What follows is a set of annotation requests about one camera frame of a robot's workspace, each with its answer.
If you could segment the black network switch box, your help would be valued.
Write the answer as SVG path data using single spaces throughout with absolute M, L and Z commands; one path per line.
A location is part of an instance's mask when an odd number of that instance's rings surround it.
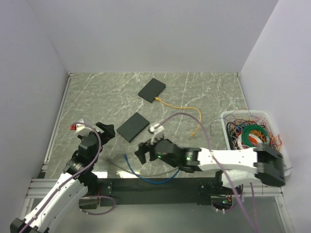
M 138 96 L 146 100 L 149 103 L 152 103 L 156 97 L 166 88 L 166 85 L 152 78 L 139 92 Z

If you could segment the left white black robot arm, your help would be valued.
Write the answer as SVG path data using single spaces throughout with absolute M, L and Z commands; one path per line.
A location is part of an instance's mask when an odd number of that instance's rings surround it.
M 10 232 L 52 233 L 80 199 L 88 197 L 99 201 L 98 177 L 92 170 L 103 145 L 115 137 L 115 130 L 112 124 L 97 122 L 96 126 L 98 131 L 83 121 L 71 125 L 71 130 L 77 133 L 81 141 L 78 149 L 42 201 L 25 217 L 13 220 Z

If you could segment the white plastic basket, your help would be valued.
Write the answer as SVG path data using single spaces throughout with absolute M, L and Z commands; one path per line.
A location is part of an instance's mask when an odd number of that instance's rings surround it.
M 242 140 L 242 132 L 247 125 L 259 125 L 265 132 L 258 129 L 250 131 L 249 141 L 252 145 L 266 143 L 274 149 L 277 149 L 284 158 L 284 174 L 289 177 L 292 165 L 282 146 L 280 134 L 274 127 L 274 124 L 268 114 L 259 110 L 233 110 L 222 112 L 220 116 L 227 149 L 239 150 L 246 149 L 249 146 Z

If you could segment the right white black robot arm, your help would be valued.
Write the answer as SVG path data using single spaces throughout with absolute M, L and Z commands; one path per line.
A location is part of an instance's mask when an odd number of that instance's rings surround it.
M 161 138 L 140 143 L 135 151 L 142 164 L 146 162 L 147 153 L 150 161 L 160 159 L 187 173 L 222 171 L 222 176 L 214 181 L 214 189 L 220 194 L 231 187 L 257 181 L 274 187 L 283 187 L 286 183 L 283 155 L 264 143 L 242 150 L 209 150 L 181 148 Z

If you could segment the aluminium rail on table edge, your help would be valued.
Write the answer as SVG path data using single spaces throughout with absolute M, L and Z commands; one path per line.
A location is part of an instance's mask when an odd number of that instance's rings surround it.
M 41 172 L 45 172 L 47 170 L 47 167 L 48 167 L 48 163 L 49 163 L 49 160 L 50 160 L 50 157 L 51 157 L 51 153 L 52 153 L 52 149 L 53 149 L 53 145 L 54 145 L 54 142 L 55 142 L 55 139 L 56 139 L 56 133 L 57 133 L 57 130 L 58 130 L 58 127 L 59 127 L 61 114 L 62 114 L 62 111 L 63 111 L 64 103 L 65 103 L 65 100 L 66 100 L 66 97 L 67 97 L 67 93 L 68 93 L 69 85 L 71 83 L 72 76 L 73 76 L 73 73 L 70 72 L 69 76 L 68 76 L 68 80 L 67 80 L 66 86 L 65 86 L 65 90 L 64 90 L 64 93 L 63 93 L 63 96 L 62 96 L 62 99 L 61 99 L 61 103 L 60 103 L 59 111 L 58 111 L 58 114 L 57 114 L 57 117 L 56 117 L 56 121 L 55 121 L 55 124 L 54 124 L 54 128 L 53 128 L 50 140 L 49 140 L 49 144 L 48 144 L 48 148 L 47 148 L 47 151 L 46 151 L 46 154 L 45 154 L 45 158 L 44 158 L 44 161 L 43 161 Z

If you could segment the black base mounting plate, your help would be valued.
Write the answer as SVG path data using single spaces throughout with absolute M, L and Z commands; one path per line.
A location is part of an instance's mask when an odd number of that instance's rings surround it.
M 118 205 L 180 204 L 211 205 L 211 198 L 232 194 L 220 178 L 173 178 L 162 184 L 148 183 L 139 178 L 98 179 L 97 187 L 88 196 L 110 196 Z

